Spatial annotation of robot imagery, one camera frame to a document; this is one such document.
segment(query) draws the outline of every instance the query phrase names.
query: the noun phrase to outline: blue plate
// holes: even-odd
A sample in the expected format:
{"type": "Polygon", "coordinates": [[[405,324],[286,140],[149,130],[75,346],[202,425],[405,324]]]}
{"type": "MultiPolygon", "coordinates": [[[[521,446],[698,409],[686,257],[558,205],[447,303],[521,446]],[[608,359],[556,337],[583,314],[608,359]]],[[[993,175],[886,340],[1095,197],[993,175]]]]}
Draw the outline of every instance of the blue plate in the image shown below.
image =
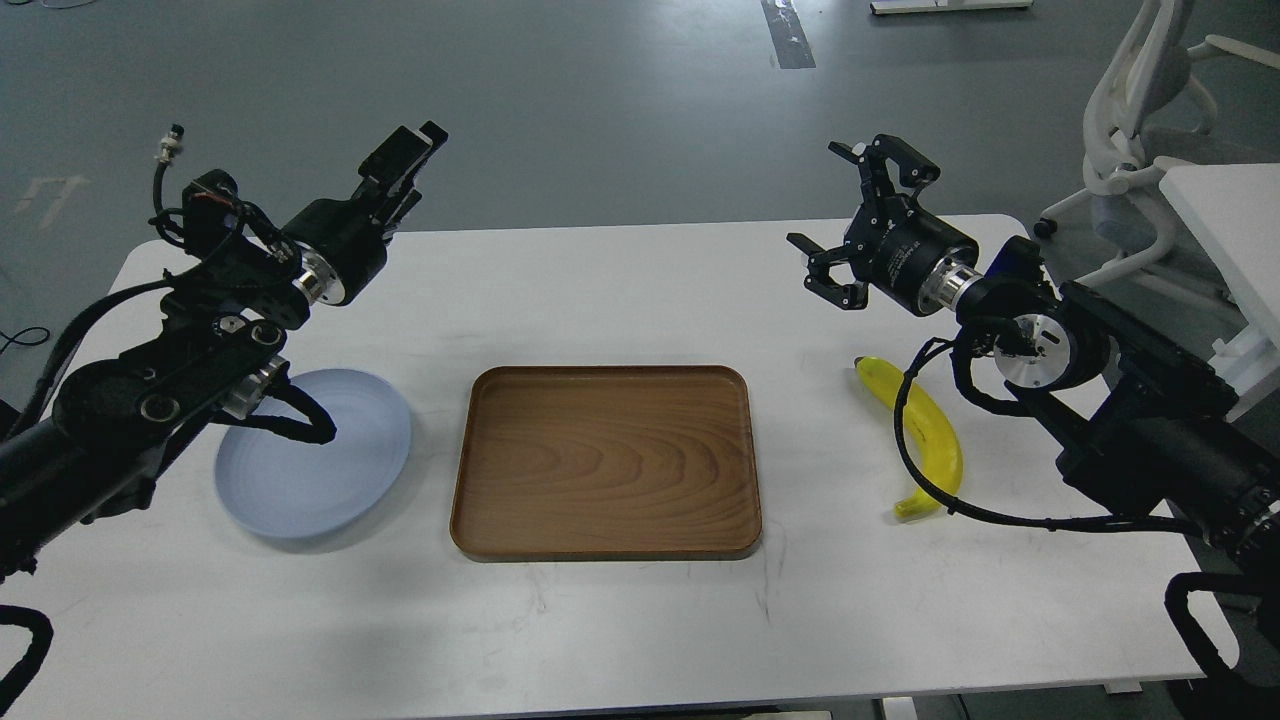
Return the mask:
{"type": "MultiPolygon", "coordinates": [[[[342,528],[392,487],[412,441],[408,404],[387,380],[358,370],[316,370],[292,378],[333,416],[326,445],[230,428],[214,480],[227,512],[246,530],[301,539],[342,528]]],[[[302,415],[265,398],[256,415],[302,415]]]]}

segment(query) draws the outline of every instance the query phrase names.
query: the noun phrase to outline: white chair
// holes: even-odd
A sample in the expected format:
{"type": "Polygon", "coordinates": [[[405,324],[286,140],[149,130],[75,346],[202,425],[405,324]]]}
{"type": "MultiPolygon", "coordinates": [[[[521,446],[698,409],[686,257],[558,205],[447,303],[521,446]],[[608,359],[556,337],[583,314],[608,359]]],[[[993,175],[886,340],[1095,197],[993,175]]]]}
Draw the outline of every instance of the white chair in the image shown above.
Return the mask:
{"type": "Polygon", "coordinates": [[[1216,35],[1184,49],[1179,41],[1190,10],[1192,0],[1142,4],[1084,110],[1084,188],[1044,209],[1034,225],[1037,237],[1048,238],[1064,213],[1093,201],[1094,229],[1120,250],[1114,260],[1076,282],[1097,287],[1130,275],[1140,284],[1199,304],[1224,287],[1212,264],[1196,254],[1188,254],[1193,270],[1197,263],[1207,265],[1208,282],[1206,272],[1157,265],[1174,252],[1185,228],[1156,183],[1179,164],[1274,161],[1257,150],[1211,137],[1217,104],[1192,74],[1192,65],[1230,55],[1280,69],[1280,55],[1216,35]],[[1183,92],[1199,109],[1196,128],[1148,127],[1151,114],[1183,92]]]}

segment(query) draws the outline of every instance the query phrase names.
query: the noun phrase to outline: toy banana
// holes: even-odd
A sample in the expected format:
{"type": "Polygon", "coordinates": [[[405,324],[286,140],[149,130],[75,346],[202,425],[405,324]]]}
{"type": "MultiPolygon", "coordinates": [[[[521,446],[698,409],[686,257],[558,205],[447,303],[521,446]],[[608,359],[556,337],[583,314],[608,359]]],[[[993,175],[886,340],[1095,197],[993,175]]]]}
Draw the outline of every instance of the toy banana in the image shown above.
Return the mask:
{"type": "MultiPolygon", "coordinates": [[[[886,407],[892,409],[897,389],[902,387],[902,372],[881,357],[854,360],[858,377],[886,407]]],[[[911,433],[923,460],[925,478],[950,495],[960,489],[964,478],[964,454],[951,421],[933,398],[918,383],[911,384],[902,410],[902,425],[911,433]]],[[[941,507],[923,488],[915,488],[911,497],[893,505],[893,514],[908,520],[941,507]]]]}

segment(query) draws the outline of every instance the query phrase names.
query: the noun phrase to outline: concrete floor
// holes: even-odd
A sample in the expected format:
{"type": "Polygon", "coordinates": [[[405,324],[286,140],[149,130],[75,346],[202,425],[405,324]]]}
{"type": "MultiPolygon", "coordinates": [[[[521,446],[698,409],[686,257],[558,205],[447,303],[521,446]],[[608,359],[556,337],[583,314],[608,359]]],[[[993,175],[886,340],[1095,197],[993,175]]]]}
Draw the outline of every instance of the concrete floor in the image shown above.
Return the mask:
{"type": "MultiPolygon", "coordinates": [[[[1080,115],[1138,5],[873,18],[865,3],[796,0],[812,69],[778,68],[751,0],[0,6],[0,331],[56,332],[152,237],[152,156],[174,122],[187,151],[170,197],[220,167],[282,224],[314,197],[349,193],[392,128],[430,118],[452,138],[403,229],[844,218],[856,176],[826,145],[878,132],[943,168],[923,196],[931,210],[1030,225],[1080,184],[1080,115]],[[82,181],[46,183],[22,209],[40,178],[82,181]]],[[[1187,37],[1207,32],[1275,49],[1280,3],[1201,3],[1187,37]]],[[[1222,137],[1280,151],[1280,73],[1216,60],[1198,74],[1221,104],[1222,137]]],[[[1110,251],[1082,222],[1048,252],[1073,274],[1110,251]]],[[[479,249],[476,260],[499,261],[479,249]]],[[[1114,292],[1138,310],[1156,304],[1114,292]]],[[[1175,316],[1196,342],[1231,327],[1175,316]]],[[[0,398],[24,401],[47,347],[0,356],[0,398]]],[[[969,706],[980,719],[1172,712],[1158,687],[969,706]]],[[[922,717],[956,712],[922,703],[922,717]]]]}

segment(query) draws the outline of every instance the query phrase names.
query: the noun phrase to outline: cable connector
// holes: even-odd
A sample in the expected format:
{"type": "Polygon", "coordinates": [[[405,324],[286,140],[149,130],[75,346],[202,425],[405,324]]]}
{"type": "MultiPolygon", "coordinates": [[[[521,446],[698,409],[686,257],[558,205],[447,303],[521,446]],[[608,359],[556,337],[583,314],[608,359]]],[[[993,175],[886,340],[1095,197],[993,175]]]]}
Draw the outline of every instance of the cable connector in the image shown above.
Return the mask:
{"type": "Polygon", "coordinates": [[[182,152],[182,133],[186,132],[182,126],[172,126],[169,128],[169,135],[160,138],[160,154],[156,155],[156,161],[161,165],[169,165],[173,159],[182,152]]]}

